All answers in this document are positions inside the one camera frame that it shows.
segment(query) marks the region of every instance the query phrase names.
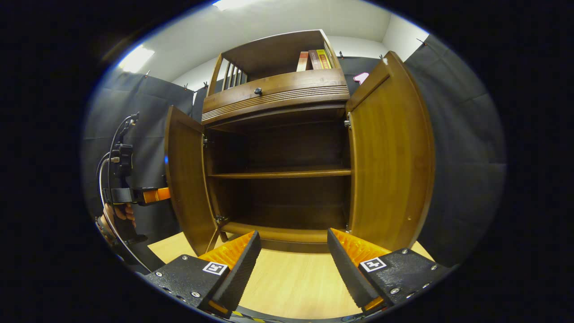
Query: white wall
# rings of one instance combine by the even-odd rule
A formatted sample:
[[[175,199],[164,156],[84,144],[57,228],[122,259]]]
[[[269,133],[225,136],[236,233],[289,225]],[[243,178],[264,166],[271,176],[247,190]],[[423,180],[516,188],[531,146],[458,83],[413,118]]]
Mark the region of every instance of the white wall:
[[[360,38],[352,37],[340,37],[340,36],[327,36],[333,50],[339,55],[339,51],[343,52],[343,56],[358,56],[358,57],[370,57],[379,58],[379,55],[385,56],[388,52],[386,47],[377,41],[366,40]],[[209,84],[211,76],[215,68],[215,62],[217,57],[210,59],[209,61],[187,71],[178,78],[172,81],[177,85],[183,86],[188,83],[187,87],[190,90],[196,91],[203,87],[203,82]],[[225,66],[227,66],[227,61],[224,59],[222,67],[219,70],[218,80],[223,79],[225,74]]]
[[[385,38],[383,38],[383,45],[388,50],[397,53],[398,57],[405,61],[422,44],[417,38],[425,41],[428,36],[428,32],[408,20],[392,14]]]

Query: cabinet door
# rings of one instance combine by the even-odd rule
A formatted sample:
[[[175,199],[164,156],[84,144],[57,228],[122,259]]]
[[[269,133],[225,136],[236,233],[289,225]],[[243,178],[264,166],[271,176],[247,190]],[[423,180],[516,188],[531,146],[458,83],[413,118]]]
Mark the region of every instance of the cabinet door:
[[[351,129],[351,234],[395,251],[425,222],[435,148],[425,103],[389,52],[346,104]]]
[[[193,251],[202,255],[217,237],[205,183],[203,127],[174,106],[165,127],[165,173],[177,220]]]

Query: light wood floor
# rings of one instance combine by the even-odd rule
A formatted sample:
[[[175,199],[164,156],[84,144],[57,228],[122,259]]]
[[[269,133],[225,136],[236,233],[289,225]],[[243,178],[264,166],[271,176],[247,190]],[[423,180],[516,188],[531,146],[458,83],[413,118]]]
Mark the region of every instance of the light wood floor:
[[[222,244],[219,238],[215,246]],[[339,276],[327,245],[262,241],[262,246],[240,306],[274,316],[309,320],[361,312]],[[164,263],[182,254],[196,256],[183,232],[148,247]],[[412,250],[433,260],[418,242]]]

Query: hand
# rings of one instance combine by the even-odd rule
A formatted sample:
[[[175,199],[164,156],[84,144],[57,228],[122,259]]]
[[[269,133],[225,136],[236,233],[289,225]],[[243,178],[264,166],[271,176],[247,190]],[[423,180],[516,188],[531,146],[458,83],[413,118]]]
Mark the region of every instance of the hand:
[[[125,220],[125,219],[131,220],[131,223],[134,225],[134,228],[135,228],[134,209],[131,208],[130,203],[126,203],[126,214],[124,214],[117,206],[114,206],[114,208],[115,208],[115,214],[118,215],[118,218],[120,218],[122,220]],[[111,205],[106,203],[106,205],[104,207],[104,212],[106,212],[106,214],[110,218],[112,225],[115,225],[114,224],[114,221],[115,221],[114,220],[114,211],[112,210]]]

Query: wooden cabinet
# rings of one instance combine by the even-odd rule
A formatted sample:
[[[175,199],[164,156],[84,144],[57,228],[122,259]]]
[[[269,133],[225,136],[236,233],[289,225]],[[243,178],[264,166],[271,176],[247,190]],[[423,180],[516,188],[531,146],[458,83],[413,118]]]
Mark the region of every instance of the wooden cabinet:
[[[290,72],[283,60],[260,62],[267,69],[246,60],[246,52],[290,41],[297,57],[325,48],[334,68]],[[387,249],[412,246],[430,203],[434,148],[426,107],[394,52],[352,97],[320,30],[268,37],[221,57],[239,70],[226,76],[233,86],[218,93],[210,86],[202,125],[172,106],[166,127],[172,203],[198,255],[220,232],[254,229],[291,243],[326,243],[328,228],[348,229]]]

